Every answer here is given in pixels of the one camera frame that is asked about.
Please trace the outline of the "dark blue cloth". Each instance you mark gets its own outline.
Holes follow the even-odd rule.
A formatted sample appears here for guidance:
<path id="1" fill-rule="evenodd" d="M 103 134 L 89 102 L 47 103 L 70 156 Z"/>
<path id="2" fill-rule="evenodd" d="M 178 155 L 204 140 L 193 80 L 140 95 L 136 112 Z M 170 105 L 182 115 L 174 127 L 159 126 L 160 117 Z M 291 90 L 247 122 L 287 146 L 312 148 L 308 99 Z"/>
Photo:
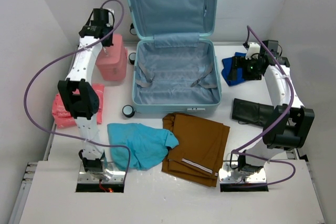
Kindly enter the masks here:
<path id="1" fill-rule="evenodd" d="M 245 57 L 245 55 L 246 55 L 246 53 L 235 52 L 234 56 Z M 246 80 L 244 80 L 243 78 L 242 78 L 242 81 L 229 81 L 228 80 L 228 74 L 229 74 L 229 70 L 230 70 L 230 58 L 222 59 L 222 63 L 223 63 L 223 66 L 224 66 L 224 68 L 222 70 L 222 76 L 229 86 L 235 86 L 235 85 L 238 85 L 240 83 L 245 82 Z"/>

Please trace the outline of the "pink cosmetic case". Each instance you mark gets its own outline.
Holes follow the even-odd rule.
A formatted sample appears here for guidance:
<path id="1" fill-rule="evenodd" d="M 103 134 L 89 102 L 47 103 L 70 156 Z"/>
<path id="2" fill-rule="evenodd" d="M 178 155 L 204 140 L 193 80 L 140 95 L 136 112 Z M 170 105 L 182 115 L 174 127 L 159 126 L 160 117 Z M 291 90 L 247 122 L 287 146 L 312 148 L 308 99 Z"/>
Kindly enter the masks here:
<path id="1" fill-rule="evenodd" d="M 112 42 L 112 46 L 100 51 L 96 66 L 105 81 L 122 81 L 127 71 L 128 50 L 122 35 L 114 34 Z"/>

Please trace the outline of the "black pouch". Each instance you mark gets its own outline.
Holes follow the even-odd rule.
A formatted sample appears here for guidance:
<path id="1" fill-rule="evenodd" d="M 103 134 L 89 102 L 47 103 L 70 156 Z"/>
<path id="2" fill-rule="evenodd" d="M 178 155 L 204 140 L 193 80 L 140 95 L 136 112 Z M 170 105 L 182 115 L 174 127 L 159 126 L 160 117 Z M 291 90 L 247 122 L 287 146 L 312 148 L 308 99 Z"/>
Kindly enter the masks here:
<path id="1" fill-rule="evenodd" d="M 235 98 L 232 106 L 232 119 L 256 126 L 265 126 L 273 111 L 272 105 Z"/>

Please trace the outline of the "pink patterned garment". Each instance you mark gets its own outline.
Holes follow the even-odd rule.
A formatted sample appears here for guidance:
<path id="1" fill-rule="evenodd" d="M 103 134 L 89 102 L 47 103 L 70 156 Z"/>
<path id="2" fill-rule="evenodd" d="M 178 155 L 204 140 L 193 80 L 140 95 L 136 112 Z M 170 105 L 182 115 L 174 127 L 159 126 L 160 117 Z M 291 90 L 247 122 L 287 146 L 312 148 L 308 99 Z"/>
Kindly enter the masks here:
<path id="1" fill-rule="evenodd" d="M 104 95 L 104 84 L 94 83 L 92 85 L 95 93 L 99 98 L 99 109 L 97 113 L 97 124 L 102 124 L 102 113 L 103 113 L 103 95 Z M 72 126 L 76 126 L 75 119 L 70 115 L 70 113 L 65 109 L 59 93 L 56 94 L 55 99 L 52 103 L 52 115 L 55 120 L 55 124 L 58 129 L 64 129 Z"/>

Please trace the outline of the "brown trousers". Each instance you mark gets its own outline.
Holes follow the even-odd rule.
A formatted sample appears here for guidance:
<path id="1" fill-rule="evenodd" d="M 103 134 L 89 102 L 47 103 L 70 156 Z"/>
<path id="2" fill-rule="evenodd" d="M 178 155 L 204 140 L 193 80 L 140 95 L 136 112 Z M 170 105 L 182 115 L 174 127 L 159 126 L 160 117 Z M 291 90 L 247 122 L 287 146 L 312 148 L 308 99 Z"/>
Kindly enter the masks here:
<path id="1" fill-rule="evenodd" d="M 170 113 L 162 121 L 179 141 L 163 160 L 162 172 L 216 187 L 230 127 L 182 113 Z"/>

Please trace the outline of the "light blue shirt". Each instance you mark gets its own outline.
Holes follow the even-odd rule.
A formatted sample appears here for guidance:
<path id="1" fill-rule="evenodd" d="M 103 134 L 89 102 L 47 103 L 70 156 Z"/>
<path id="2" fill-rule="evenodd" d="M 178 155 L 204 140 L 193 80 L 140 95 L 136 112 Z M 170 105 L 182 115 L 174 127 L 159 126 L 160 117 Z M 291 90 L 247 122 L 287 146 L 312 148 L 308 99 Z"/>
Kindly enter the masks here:
<path id="1" fill-rule="evenodd" d="M 179 145 L 174 134 L 140 123 L 107 125 L 111 158 L 119 170 L 149 170 L 161 163 L 169 150 Z"/>

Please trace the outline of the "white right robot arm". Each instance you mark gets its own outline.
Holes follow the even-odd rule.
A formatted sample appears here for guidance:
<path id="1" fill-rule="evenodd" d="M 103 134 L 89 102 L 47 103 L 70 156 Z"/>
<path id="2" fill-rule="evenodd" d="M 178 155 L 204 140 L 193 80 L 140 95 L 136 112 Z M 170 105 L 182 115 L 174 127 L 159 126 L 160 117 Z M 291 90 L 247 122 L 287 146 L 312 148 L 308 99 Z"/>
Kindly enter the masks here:
<path id="1" fill-rule="evenodd" d="M 243 73 L 264 76 L 271 105 L 234 99 L 232 119 L 255 126 L 262 132 L 255 145 L 245 144 L 234 150 L 238 155 L 235 169 L 240 173 L 260 171 L 277 154 L 303 147 L 315 114 L 298 98 L 290 77 L 287 58 L 264 54 L 257 60 L 235 60 L 233 68 L 243 67 Z"/>

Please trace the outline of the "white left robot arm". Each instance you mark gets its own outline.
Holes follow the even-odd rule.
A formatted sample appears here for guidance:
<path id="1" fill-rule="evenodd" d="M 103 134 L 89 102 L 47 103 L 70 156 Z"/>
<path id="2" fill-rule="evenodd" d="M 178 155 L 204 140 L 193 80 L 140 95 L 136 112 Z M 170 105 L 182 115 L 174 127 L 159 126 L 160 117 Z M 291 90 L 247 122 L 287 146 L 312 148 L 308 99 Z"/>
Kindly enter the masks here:
<path id="1" fill-rule="evenodd" d="M 84 139 L 83 148 L 79 152 L 85 172 L 102 174 L 104 148 L 97 126 L 99 98 L 91 85 L 91 79 L 97 57 L 104 46 L 112 45 L 109 34 L 114 26 L 114 13 L 109 9 L 95 8 L 89 19 L 79 32 L 79 52 L 76 53 L 73 65 L 64 81 L 58 82 L 58 91 L 66 111 L 74 118 L 80 137 Z"/>

